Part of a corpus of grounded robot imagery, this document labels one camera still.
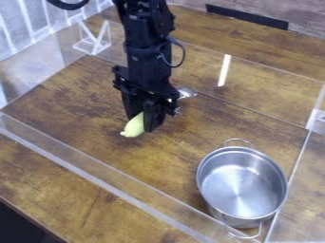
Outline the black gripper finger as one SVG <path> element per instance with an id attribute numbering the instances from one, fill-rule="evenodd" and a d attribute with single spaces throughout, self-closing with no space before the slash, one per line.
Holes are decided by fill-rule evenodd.
<path id="1" fill-rule="evenodd" d="M 143 111 L 142 99 L 138 95 L 122 93 L 122 101 L 127 118 L 131 120 Z"/>
<path id="2" fill-rule="evenodd" d="M 143 127 L 146 132 L 153 132 L 165 120 L 163 106 L 153 101 L 143 103 Z"/>

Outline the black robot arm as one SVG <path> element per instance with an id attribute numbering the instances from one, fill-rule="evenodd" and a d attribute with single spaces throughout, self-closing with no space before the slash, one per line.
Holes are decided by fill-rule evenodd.
<path id="1" fill-rule="evenodd" d="M 113 85 L 122 93 L 129 119 L 143 114 L 143 130 L 153 132 L 165 116 L 180 109 L 178 89 L 170 83 L 174 19 L 165 0 L 113 0 L 125 28 L 127 66 L 113 67 Z"/>

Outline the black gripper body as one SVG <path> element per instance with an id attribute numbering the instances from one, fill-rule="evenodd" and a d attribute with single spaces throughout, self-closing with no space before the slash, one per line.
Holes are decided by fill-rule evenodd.
<path id="1" fill-rule="evenodd" d="M 114 87 L 121 93 L 138 95 L 142 105 L 146 101 L 176 102 L 180 91 L 169 81 L 172 69 L 172 45 L 180 42 L 167 34 L 159 33 L 147 20 L 123 20 L 125 52 L 127 66 L 117 65 Z"/>

